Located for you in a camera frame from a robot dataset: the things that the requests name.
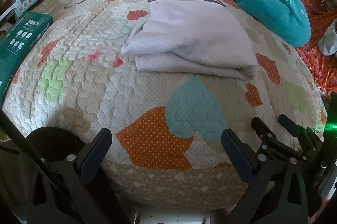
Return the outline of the green cardboard box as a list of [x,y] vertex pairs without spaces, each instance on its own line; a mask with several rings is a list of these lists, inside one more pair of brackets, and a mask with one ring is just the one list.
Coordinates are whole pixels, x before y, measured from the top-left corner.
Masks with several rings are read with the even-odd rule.
[[52,23],[49,14],[27,11],[1,39],[1,102],[20,65]]

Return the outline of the heart patterned quilt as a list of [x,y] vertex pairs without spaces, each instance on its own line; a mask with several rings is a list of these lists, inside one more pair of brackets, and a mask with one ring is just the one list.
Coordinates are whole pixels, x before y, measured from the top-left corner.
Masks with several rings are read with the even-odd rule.
[[321,132],[327,114],[320,90],[294,47],[230,2],[225,8],[253,44],[254,80],[138,72],[120,50],[157,1],[44,0],[35,10],[53,24],[14,76],[3,111],[25,136],[53,126],[88,143],[110,129],[102,167],[116,191],[134,201],[166,209],[233,206],[247,186],[219,135],[231,128],[257,150],[251,120],[259,117],[299,150],[277,118]]

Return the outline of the grey cloth garment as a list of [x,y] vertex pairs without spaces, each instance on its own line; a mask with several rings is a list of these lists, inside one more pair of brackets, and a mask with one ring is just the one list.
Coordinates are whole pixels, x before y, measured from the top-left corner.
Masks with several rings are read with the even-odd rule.
[[334,19],[332,24],[326,29],[324,36],[320,39],[318,43],[319,51],[324,56],[336,56],[337,51],[337,34],[336,34],[336,22]]

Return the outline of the teal patterned flat box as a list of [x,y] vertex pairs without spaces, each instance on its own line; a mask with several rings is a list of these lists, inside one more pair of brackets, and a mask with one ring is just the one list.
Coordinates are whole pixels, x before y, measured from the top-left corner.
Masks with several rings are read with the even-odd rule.
[[25,11],[31,8],[34,4],[36,4],[39,0],[24,0],[22,3],[15,8],[15,14],[19,18]]

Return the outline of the pale lilac towel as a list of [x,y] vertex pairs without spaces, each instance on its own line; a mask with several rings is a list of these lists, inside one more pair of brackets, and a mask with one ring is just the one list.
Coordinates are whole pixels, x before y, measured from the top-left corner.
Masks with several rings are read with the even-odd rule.
[[251,39],[222,3],[158,0],[134,28],[122,55],[139,71],[188,72],[252,80],[258,63]]

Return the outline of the teal folded towel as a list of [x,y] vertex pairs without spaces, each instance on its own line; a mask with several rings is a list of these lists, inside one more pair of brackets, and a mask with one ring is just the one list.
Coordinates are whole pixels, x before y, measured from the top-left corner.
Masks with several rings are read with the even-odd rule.
[[301,0],[236,0],[236,3],[292,46],[308,43],[311,26]]

